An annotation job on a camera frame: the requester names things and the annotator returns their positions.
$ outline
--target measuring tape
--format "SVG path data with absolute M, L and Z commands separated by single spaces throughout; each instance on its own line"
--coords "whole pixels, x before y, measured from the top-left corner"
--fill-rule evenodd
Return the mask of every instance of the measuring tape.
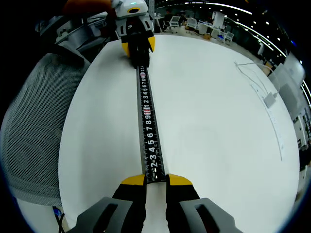
M 166 180 L 162 159 L 159 134 L 156 124 L 155 107 L 152 100 L 151 87 L 148 71 L 145 66 L 137 67 L 138 82 L 138 105 L 139 130 L 140 130 L 140 151 L 143 171 L 148 183 L 163 182 Z

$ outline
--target white cable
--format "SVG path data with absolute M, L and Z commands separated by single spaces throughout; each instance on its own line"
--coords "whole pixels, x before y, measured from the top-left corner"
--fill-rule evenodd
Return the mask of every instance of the white cable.
M 262 89 L 262 87 L 261 87 L 260 85 L 258 85 L 257 82 L 255 82 L 255 81 L 252 80 L 247 74 L 245 74 L 245 73 L 239 68 L 239 65 L 238 65 L 236 62 L 234 62 L 234 64 L 236 65 L 236 67 L 239 69 L 239 71 L 240 71 L 243 75 L 245 75 L 250 81 L 252 81 L 253 83 L 255 83 L 255 84 L 256 84 L 263 92 L 265 92 L 267 95 L 269 94 L 268 91 L 267 91 L 267 89 L 266 89 L 266 87 L 265 87 L 265 85 L 261 82 L 260 78 L 257 76 L 257 74 L 256 74 L 253 70 L 250 69 L 250 71 L 252 71 L 252 72 L 254 72 L 254 73 L 256 74 L 257 78 L 259 79 L 259 81 L 260 81 L 261 84 L 263 85 L 263 88 L 265 89 L 265 91 Z
M 264 65 L 264 64 L 261 64 L 261 63 L 257 63 L 257 62 L 251 62 L 251 63 L 245 63 L 245 64 L 237 64 L 237 63 L 235 63 L 235 64 L 236 64 L 237 66 L 244 66 L 244 65 L 256 64 L 256 65 L 258 65 L 258 66 L 267 67 L 269 70 L 272 71 L 272 73 L 274 74 L 274 76 L 275 76 L 275 78 L 276 78 L 276 81 L 277 81 L 277 84 L 278 84 L 278 91 L 277 91 L 277 93 L 280 92 L 280 89 L 281 89 L 280 82 L 279 82 L 279 80 L 278 80 L 277 75 L 274 73 L 274 71 L 273 71 L 270 67 L 268 67 L 268 66 L 266 66 L 266 65 Z

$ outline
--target floor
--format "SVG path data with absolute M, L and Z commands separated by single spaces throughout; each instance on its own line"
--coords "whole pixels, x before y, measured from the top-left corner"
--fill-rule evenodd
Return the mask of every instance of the floor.
M 192 37 L 192 38 L 196 38 L 196 39 L 199 39 L 199 40 L 205 40 L 207 42 L 211 42 L 211 43 L 215 43 L 215 44 L 219 44 L 221 46 L 225 46 L 231 50 L 234 50 L 238 53 L 241 53 L 243 54 L 245 57 L 251 59 L 252 61 L 254 62 L 257 62 L 257 63 L 262 63 L 260 61 L 260 59 L 256 56 L 254 56 L 250 51 L 246 50 L 245 48 L 243 48 L 242 46 L 234 43 L 234 42 L 231 42 L 230 44 L 225 44 L 221 41 L 218 41 L 217 39 L 214 39 L 214 38 L 211 38 L 210 40 L 206 40 L 203 38 L 202 35 L 194 32 L 194 31 L 189 31 L 189 30 L 186 30 L 185 29 L 185 26 L 181 26 L 181 27 L 176 27 L 176 28 L 172 28 L 172 29 L 167 29 L 165 32 L 161 32 L 159 34 L 162 34 L 162 35 L 178 35 L 178 36 L 186 36 L 186 37 Z

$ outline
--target white table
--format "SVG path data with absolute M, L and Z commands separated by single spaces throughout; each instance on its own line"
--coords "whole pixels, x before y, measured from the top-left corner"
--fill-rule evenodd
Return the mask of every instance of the white table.
M 230 213 L 241 231 L 272 233 L 288 217 L 297 192 L 295 131 L 278 96 L 270 110 L 285 145 L 281 161 L 269 115 L 234 61 L 251 62 L 208 41 L 156 36 L 149 74 L 164 163 L 167 173 L 187 177 L 200 197 Z M 276 92 L 260 68 L 249 68 Z M 141 173 L 136 85 L 136 71 L 115 41 L 99 53 L 74 95 L 59 157 L 70 227 L 123 179 Z M 143 231 L 168 232 L 164 211 L 165 185 L 148 185 Z

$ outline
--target office chair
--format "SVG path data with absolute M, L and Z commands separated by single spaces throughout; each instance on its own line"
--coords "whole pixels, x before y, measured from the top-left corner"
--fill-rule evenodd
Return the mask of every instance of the office chair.
M 196 29 L 197 25 L 198 25 L 198 23 L 197 23 L 196 19 L 188 18 L 186 27 Z
M 167 28 L 172 30 L 172 28 L 174 27 L 179 27 L 179 23 L 178 23 L 179 19 L 180 19 L 180 16 L 173 16 L 169 22 L 164 21 L 164 25 L 167 26 Z
M 233 33 L 227 32 L 227 33 L 225 34 L 224 41 L 228 40 L 228 41 L 230 41 L 230 44 L 231 44 L 233 37 L 234 37 L 234 34 L 233 34 Z
M 62 129 L 90 65 L 66 41 L 61 46 L 60 50 L 72 51 L 71 58 L 80 56 L 81 64 L 47 53 L 11 103 L 0 131 L 0 161 L 13 196 L 40 205 L 61 206 L 58 155 Z

